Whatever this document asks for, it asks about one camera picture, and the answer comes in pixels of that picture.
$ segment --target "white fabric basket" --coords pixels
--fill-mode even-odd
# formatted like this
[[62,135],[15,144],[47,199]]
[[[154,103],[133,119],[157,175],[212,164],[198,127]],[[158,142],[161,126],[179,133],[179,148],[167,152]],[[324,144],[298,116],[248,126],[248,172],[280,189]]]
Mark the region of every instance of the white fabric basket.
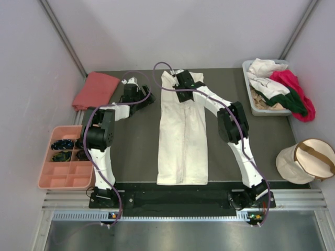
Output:
[[325,180],[335,174],[335,152],[325,141],[308,139],[283,149],[276,166],[280,175],[292,183]]

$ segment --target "basket lid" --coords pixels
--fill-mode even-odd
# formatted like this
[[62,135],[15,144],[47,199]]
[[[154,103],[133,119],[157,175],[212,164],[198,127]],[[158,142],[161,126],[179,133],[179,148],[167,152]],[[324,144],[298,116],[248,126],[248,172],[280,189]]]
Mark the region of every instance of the basket lid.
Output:
[[304,140],[296,146],[294,161],[310,175],[321,180],[335,174],[335,152],[325,141],[319,139]]

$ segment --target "white plastic bin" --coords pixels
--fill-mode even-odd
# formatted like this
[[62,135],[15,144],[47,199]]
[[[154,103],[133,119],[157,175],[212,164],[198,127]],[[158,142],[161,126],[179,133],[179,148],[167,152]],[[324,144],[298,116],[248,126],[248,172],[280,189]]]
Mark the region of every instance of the white plastic bin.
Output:
[[[254,116],[289,116],[291,115],[291,111],[287,109],[283,110],[261,110],[256,108],[255,103],[253,101],[253,98],[251,96],[251,89],[250,89],[250,83],[248,79],[247,72],[249,70],[250,65],[252,64],[254,60],[246,60],[242,64],[243,68],[243,74],[244,74],[244,79],[245,79],[245,84],[247,86],[247,91],[248,91],[248,96],[249,96],[249,101],[251,105],[251,112]],[[288,64],[286,60],[278,60],[278,59],[273,59],[273,61],[276,64]]]

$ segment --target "metal pole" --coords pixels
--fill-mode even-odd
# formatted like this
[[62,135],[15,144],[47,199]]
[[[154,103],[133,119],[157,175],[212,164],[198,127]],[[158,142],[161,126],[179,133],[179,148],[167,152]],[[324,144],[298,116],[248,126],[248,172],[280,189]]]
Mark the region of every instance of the metal pole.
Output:
[[308,19],[311,17],[311,14],[316,9],[317,5],[319,4],[320,0],[312,0],[310,1],[309,5],[307,6],[306,11],[304,12],[303,17],[299,21],[297,27],[294,29],[289,41],[287,42],[281,56],[279,59],[286,59],[289,51],[291,50],[292,46],[294,45],[294,42],[296,41],[297,37],[301,33],[302,29],[306,25]]
[[49,17],[53,27],[56,29],[56,32],[58,33],[59,37],[61,38],[63,44],[65,45],[68,53],[70,54],[71,58],[73,59],[73,62],[77,66],[80,73],[83,75],[83,77],[87,77],[87,73],[84,69],[84,66],[80,62],[77,54],[75,53],[69,39],[67,38],[64,30],[62,29],[60,23],[57,20],[57,17],[53,13],[51,6],[49,5],[47,0],[38,0],[38,2],[41,4],[42,8],[45,10],[47,16]]

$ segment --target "red folded towel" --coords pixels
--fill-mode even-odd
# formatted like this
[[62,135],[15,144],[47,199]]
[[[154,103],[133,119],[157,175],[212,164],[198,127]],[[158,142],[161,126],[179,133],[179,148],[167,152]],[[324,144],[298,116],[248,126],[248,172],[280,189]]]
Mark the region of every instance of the red folded towel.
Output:
[[285,86],[291,87],[293,88],[299,95],[300,99],[302,100],[306,110],[307,110],[307,116],[302,116],[300,113],[294,113],[292,112],[292,115],[297,118],[298,120],[302,121],[302,122],[310,122],[313,121],[315,118],[315,108],[314,105],[312,103],[312,101],[310,101],[310,99],[308,99],[305,94],[303,89],[300,87],[299,85],[299,81],[298,78],[290,71],[290,70],[285,70],[282,72],[274,72],[270,79],[279,82]]
[[119,82],[118,78],[103,73],[89,73],[84,87],[74,99],[72,106],[79,111],[86,110],[90,106],[108,104]]

